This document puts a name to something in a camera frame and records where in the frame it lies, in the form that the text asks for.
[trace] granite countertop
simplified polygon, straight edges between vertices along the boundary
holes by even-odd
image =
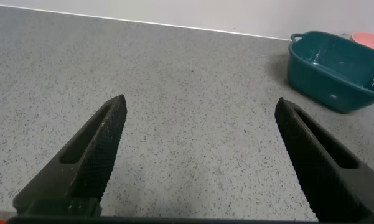
[[[288,41],[0,7],[0,210],[124,94],[104,215],[316,220],[279,97],[374,169],[374,105],[337,114],[286,83]]]

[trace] teal ceramic dish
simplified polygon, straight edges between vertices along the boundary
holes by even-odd
[[[374,103],[373,49],[325,32],[291,39],[290,85],[340,113]]]

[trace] dish handle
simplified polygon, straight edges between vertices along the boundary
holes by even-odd
[[[295,43],[295,42],[299,41],[299,40],[296,40],[297,37],[303,38],[305,35],[306,34],[292,34],[291,35],[291,40],[292,40],[292,42]]]

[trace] white wall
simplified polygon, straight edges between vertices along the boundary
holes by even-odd
[[[374,0],[0,0],[46,11],[288,39],[322,30],[374,32]]]

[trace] speckled gray countertop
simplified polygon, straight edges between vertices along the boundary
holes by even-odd
[[[104,215],[315,220],[276,126],[297,103],[374,169],[374,105],[286,84],[283,40],[0,7],[0,210],[102,103],[128,117]]]

